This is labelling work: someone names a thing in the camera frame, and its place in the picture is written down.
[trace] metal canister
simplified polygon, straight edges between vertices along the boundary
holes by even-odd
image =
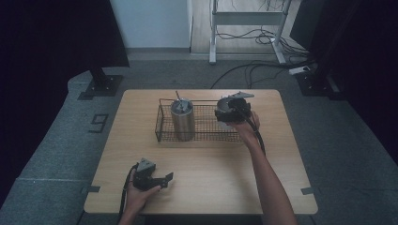
[[[190,100],[181,98],[171,105],[173,125],[179,140],[186,142],[195,136],[195,120],[193,104]]]

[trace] black curtain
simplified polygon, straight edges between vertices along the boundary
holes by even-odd
[[[109,0],[7,0],[0,14],[3,203],[62,107],[69,79],[129,62]]]

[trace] wooden table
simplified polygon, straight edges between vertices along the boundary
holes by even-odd
[[[218,100],[238,91],[260,116],[267,157],[287,192],[295,214],[317,211],[310,183],[276,90],[179,90],[191,100]],[[143,210],[144,215],[262,214],[249,151],[242,142],[158,142],[155,135],[159,98],[176,98],[175,90],[128,90],[117,111],[108,141],[85,201],[87,213],[118,213],[121,191],[131,166],[141,158],[157,164],[153,177],[174,172]]]

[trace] metal wire rack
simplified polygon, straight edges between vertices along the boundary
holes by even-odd
[[[181,142],[176,136],[171,115],[173,101],[173,99],[159,99],[158,119],[155,128],[158,142]],[[191,102],[195,121],[195,131],[191,141],[241,142],[234,129],[223,129],[219,126],[214,115],[217,108],[216,100],[192,100]]]

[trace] human arm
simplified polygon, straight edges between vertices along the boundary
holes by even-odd
[[[252,120],[259,128],[260,123],[255,112],[252,112]],[[282,183],[269,164],[252,127],[247,122],[229,125],[237,130],[251,154],[257,191],[266,224],[297,224]]]
[[[132,184],[132,178],[134,174],[135,169],[133,169],[131,172],[129,186],[127,189],[126,207],[123,212],[123,216],[119,221],[119,225],[131,225],[140,210],[144,207],[149,197],[161,190],[161,186],[153,187],[147,191],[141,191],[137,189]]]

